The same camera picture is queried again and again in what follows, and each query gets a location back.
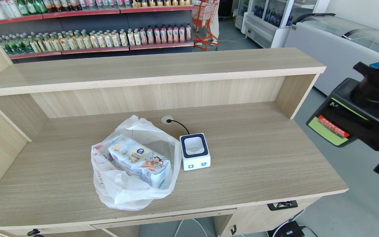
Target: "wooden checkout counter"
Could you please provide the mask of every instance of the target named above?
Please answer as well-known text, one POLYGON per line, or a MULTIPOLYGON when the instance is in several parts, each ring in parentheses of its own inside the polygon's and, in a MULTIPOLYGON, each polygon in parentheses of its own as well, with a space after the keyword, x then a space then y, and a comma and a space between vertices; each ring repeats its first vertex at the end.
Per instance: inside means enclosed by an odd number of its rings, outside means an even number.
POLYGON ((292 120, 324 70, 295 48, 14 65, 0 47, 0 235, 137 237, 141 224, 209 216, 220 237, 276 228, 348 190, 292 120), (175 138, 183 129, 162 116, 204 132, 212 157, 135 212, 101 203, 90 163, 91 145, 133 114, 175 138))

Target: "shopping cart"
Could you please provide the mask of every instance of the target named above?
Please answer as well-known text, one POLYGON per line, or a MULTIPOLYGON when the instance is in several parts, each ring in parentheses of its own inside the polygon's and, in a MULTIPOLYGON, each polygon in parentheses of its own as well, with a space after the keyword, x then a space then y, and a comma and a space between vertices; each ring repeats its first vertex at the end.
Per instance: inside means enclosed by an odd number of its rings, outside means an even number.
POLYGON ((219 41, 216 36, 210 32, 209 26, 213 22, 213 17, 215 16, 216 8, 218 7, 218 1, 217 0, 210 0, 208 3, 208 0, 201 0, 199 1, 193 1, 194 4, 194 11, 192 11, 192 24, 195 25, 195 40, 194 40, 194 46, 197 48, 201 48, 205 51, 208 50, 208 44, 215 45, 216 51, 218 50, 219 41), (201 37, 198 35, 198 28, 200 27, 206 27, 206 36, 201 37), (216 39, 217 42, 209 42, 209 39, 216 39))

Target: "white plastic bag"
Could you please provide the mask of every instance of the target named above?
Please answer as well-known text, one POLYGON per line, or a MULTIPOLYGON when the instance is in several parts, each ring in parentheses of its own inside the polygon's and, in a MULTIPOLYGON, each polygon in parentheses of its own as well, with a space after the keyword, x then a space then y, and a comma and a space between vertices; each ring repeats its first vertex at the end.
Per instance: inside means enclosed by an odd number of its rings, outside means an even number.
POLYGON ((123 121, 104 141, 91 147, 93 182, 100 201, 109 208, 120 210, 141 210, 153 199, 169 195, 175 187, 181 160, 181 145, 177 139, 135 115, 123 121), (170 160, 172 173, 166 175, 164 189, 154 188, 119 170, 108 151, 109 140, 118 135, 132 138, 170 160))

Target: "drawer handle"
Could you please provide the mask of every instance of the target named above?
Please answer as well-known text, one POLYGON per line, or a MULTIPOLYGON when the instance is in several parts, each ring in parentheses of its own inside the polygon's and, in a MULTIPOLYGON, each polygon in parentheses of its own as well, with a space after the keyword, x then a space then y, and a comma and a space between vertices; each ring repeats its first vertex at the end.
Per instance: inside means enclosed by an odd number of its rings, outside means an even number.
POLYGON ((33 236, 33 235, 39 234, 39 233, 40 233, 40 231, 38 229, 34 228, 32 231, 29 231, 27 233, 27 236, 33 236))
POLYGON ((283 209, 288 209, 288 208, 295 208, 298 207, 298 203, 293 200, 293 201, 281 201, 277 203, 269 203, 267 204, 269 209, 271 211, 277 211, 277 210, 283 210, 283 209))
POLYGON ((230 233, 234 235, 236 233, 236 225, 233 225, 234 229, 230 229, 230 233))

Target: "black cable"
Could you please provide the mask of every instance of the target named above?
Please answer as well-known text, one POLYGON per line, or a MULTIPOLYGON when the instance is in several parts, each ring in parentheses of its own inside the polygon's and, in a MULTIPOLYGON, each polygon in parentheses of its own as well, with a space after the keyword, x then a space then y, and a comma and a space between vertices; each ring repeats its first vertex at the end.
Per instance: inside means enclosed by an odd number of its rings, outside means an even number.
POLYGON ((188 129, 180 122, 176 121, 176 120, 171 120, 171 119, 168 119, 166 120, 166 123, 172 123, 172 122, 175 122, 175 123, 179 123, 181 126, 183 126, 185 128, 185 130, 188 132, 188 129))
POLYGON ((309 228, 308 226, 306 226, 306 225, 301 225, 301 226, 299 226, 301 229, 304 229, 304 228, 307 228, 308 230, 310 230, 316 237, 318 237, 318 235, 311 229, 311 228, 309 228))

